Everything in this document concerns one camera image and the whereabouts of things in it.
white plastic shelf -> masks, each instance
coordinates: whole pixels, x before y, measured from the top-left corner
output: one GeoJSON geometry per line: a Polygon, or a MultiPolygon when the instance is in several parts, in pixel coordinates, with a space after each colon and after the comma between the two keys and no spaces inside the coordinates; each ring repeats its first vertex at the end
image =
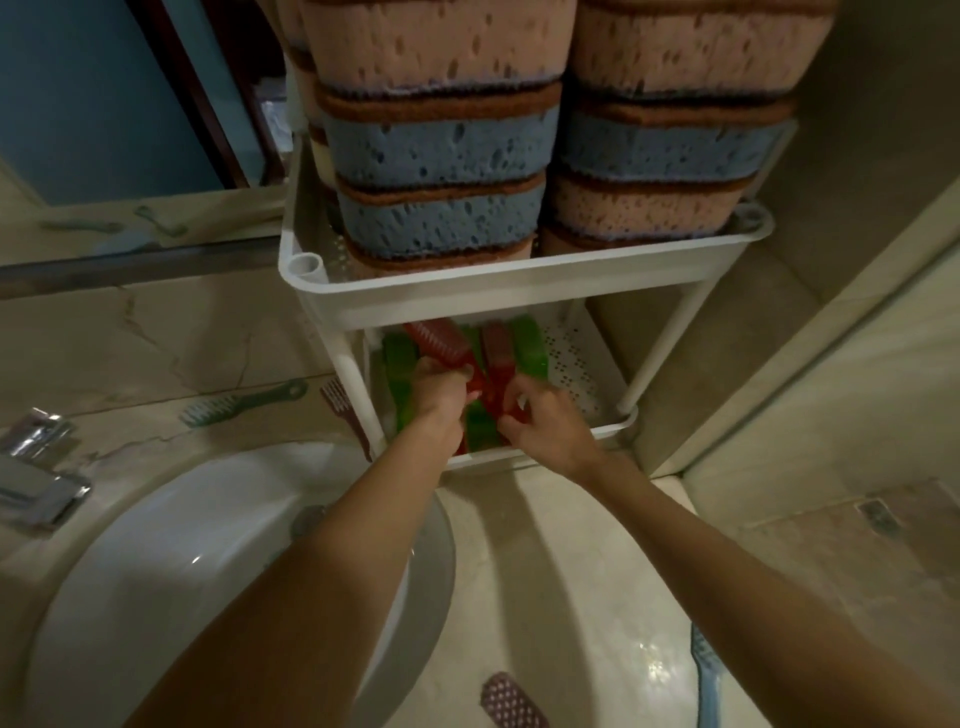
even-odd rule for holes
{"type": "MultiPolygon", "coordinates": [[[[509,320],[529,313],[540,325],[543,343],[550,355],[550,381],[562,387],[583,413],[598,440],[614,436],[636,420],[636,407],[626,414],[616,404],[627,391],[627,382],[613,361],[606,342],[583,306],[571,303],[544,303],[526,309],[457,317],[462,324],[479,324],[494,319],[509,320]]],[[[396,430],[394,402],[383,375],[379,336],[365,338],[367,387],[383,432],[388,440],[396,430]]],[[[514,448],[491,448],[457,455],[448,468],[455,470],[494,460],[519,457],[514,448]]]]}
{"type": "MultiPolygon", "coordinates": [[[[637,401],[716,282],[750,243],[774,229],[763,206],[746,202],[737,206],[723,234],[713,237],[360,280],[351,275],[342,241],[324,219],[321,199],[309,145],[298,138],[278,268],[297,290],[376,454],[387,447],[384,424],[392,421],[389,397],[384,400],[377,392],[379,357],[371,354],[383,328],[442,316],[482,320],[492,318],[492,311],[529,309],[551,342],[554,383],[574,395],[595,437],[610,437],[636,418],[637,401]],[[684,288],[680,304],[625,382],[584,299],[676,284],[684,288]],[[359,329],[365,332],[362,353],[349,336],[359,329]]],[[[484,450],[454,457],[449,467],[516,455],[509,448],[484,450]]]]}
{"type": "Polygon", "coordinates": [[[339,330],[717,279],[747,245],[774,228],[763,206],[745,203],[724,234],[714,237],[356,280],[339,237],[324,221],[320,200],[309,150],[298,142],[279,272],[316,320],[339,330]]]}

sink basin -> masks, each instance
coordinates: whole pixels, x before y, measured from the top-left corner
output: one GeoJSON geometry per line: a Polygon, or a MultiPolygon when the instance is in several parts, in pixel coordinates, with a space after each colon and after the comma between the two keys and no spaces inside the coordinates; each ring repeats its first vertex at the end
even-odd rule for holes
{"type": "MultiPolygon", "coordinates": [[[[289,443],[211,460],[124,513],[60,586],[28,670],[28,726],[121,726],[201,630],[367,468],[359,449],[289,443]]],[[[390,717],[444,626],[455,555],[433,498],[350,726],[390,717]]]]}

marble countertop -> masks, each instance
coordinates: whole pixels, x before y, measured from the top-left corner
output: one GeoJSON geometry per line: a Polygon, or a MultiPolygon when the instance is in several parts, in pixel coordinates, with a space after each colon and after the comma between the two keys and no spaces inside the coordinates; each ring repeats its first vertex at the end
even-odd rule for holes
{"type": "MultiPolygon", "coordinates": [[[[355,443],[310,380],[301,400],[212,427],[178,420],[200,398],[73,418],[75,447],[59,468],[94,491],[48,538],[0,526],[0,718],[12,717],[31,642],[57,588],[124,510],[201,462],[273,443],[355,443]]],[[[658,483],[686,507],[680,482],[658,483]]],[[[696,668],[689,620],[629,534],[567,480],[539,467],[448,473],[438,492],[457,547],[444,631],[388,725],[489,728],[480,689],[511,673],[554,728],[694,726],[696,668]]],[[[766,725],[731,679],[724,714],[766,725]]]]}

blue sponge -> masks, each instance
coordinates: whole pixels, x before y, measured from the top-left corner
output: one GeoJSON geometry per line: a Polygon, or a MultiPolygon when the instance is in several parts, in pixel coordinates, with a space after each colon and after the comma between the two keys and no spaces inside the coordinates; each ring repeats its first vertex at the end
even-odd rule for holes
{"type": "Polygon", "coordinates": [[[537,229],[544,188],[545,176],[539,174],[514,184],[381,195],[340,182],[338,196],[356,246],[373,257],[402,260],[523,240],[537,229]]]}
{"type": "Polygon", "coordinates": [[[756,174],[789,123],[785,118],[751,122],[749,113],[725,109],[714,114],[718,119],[702,113],[697,121],[696,110],[673,113],[670,108],[655,109],[663,113],[648,123],[643,121],[648,109],[636,109],[633,120],[574,110],[559,145],[560,159],[575,172],[611,182],[742,180],[756,174]],[[671,115],[680,123],[671,125],[671,115]],[[737,120],[737,115],[746,118],[737,120]]]}
{"type": "Polygon", "coordinates": [[[506,119],[371,124],[324,114],[337,172],[360,187],[504,182],[550,162],[560,107],[506,119]]]}
{"type": "Polygon", "coordinates": [[[484,96],[345,99],[322,88],[333,166],[361,189],[523,180],[545,169],[557,136],[557,82],[484,96]]]}

red brush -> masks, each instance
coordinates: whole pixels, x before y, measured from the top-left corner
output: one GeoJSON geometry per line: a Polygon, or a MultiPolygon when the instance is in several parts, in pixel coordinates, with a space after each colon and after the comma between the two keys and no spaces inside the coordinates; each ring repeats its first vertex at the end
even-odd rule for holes
{"type": "Polygon", "coordinates": [[[473,368],[473,378],[467,382],[468,392],[481,392],[484,403],[492,396],[492,388],[483,375],[470,340],[452,319],[430,319],[404,324],[410,338],[417,342],[420,353],[430,356],[447,369],[473,368]]]}
{"type": "Polygon", "coordinates": [[[487,373],[493,385],[492,400],[484,400],[487,411],[496,420],[509,414],[519,422],[526,423],[526,413],[520,409],[519,404],[514,403],[510,412],[503,411],[503,397],[507,385],[516,375],[514,339],[510,330],[502,321],[492,321],[480,329],[480,341],[483,343],[483,355],[487,360],[487,373]]]}

